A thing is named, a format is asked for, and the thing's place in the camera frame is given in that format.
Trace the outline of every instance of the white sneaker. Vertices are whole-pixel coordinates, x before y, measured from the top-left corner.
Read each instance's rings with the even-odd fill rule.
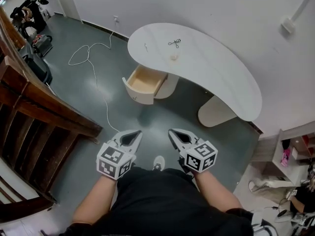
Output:
[[[255,183],[254,183],[254,181],[250,181],[249,183],[248,183],[248,189],[252,192],[252,190],[253,190],[253,188],[255,187],[256,185],[255,185]]]
[[[288,199],[289,201],[291,200],[291,198],[292,198],[292,192],[291,191],[289,191],[287,194],[286,194],[286,197],[285,197],[286,199]]]
[[[164,157],[159,155],[154,159],[153,162],[153,170],[162,171],[165,168],[165,160]]]
[[[252,181],[257,187],[262,187],[266,184],[266,179],[260,179],[258,177],[255,177]]]

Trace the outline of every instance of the wooden railing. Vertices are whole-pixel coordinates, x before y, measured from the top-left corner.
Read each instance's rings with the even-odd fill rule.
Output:
[[[0,200],[0,223],[32,215],[53,205],[52,201],[44,197],[27,200],[2,177],[0,177],[0,183],[3,185],[3,188],[0,187],[0,193],[6,200],[5,203]]]
[[[49,190],[76,141],[96,138],[102,127],[54,96],[33,74],[17,51],[20,34],[13,29],[17,35],[9,35],[9,25],[0,8],[0,157],[54,201]]]

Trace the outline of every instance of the gray floor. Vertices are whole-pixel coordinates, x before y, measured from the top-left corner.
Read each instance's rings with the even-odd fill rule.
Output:
[[[65,102],[104,127],[101,143],[113,137],[115,131],[106,120],[106,105],[96,90],[89,63],[68,66],[72,54],[81,46],[96,42],[109,44],[109,34],[81,24],[79,21],[54,16],[43,33],[53,37],[53,49],[45,56],[51,68],[51,87]],[[74,57],[77,63],[86,59],[87,49]],[[150,170],[157,155],[164,156],[167,168],[179,169],[178,153],[168,139],[169,128],[182,128],[209,140],[219,150],[211,172],[231,191],[244,173],[258,134],[245,122],[232,119],[213,128],[201,126],[197,110],[211,95],[198,85],[180,80],[175,92],[167,99],[146,106],[134,102],[125,89],[122,77],[128,78],[137,63],[130,57],[127,43],[112,37],[112,49],[97,45],[91,49],[100,90],[109,105],[111,124],[119,130],[141,129],[144,133],[135,163]],[[67,223],[77,205],[89,192],[99,173],[95,170],[96,154],[101,145],[80,141],[67,159],[52,188],[59,206],[56,218]]]

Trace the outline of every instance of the marker cube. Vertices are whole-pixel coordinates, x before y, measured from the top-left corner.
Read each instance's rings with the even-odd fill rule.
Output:
[[[97,154],[96,170],[117,180],[131,169],[131,164],[135,159],[135,155],[104,143]]]
[[[209,141],[180,152],[185,159],[185,166],[197,172],[203,172],[213,166],[217,154],[218,150]]]

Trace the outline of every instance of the white kidney-shaped desk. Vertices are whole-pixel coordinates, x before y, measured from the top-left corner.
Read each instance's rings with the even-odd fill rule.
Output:
[[[139,103],[169,97],[182,77],[214,94],[198,111],[204,126],[236,116],[252,121],[260,113],[261,93],[251,73],[228,48],[206,34],[175,24],[151,24],[132,34],[128,51],[139,66],[123,82]]]

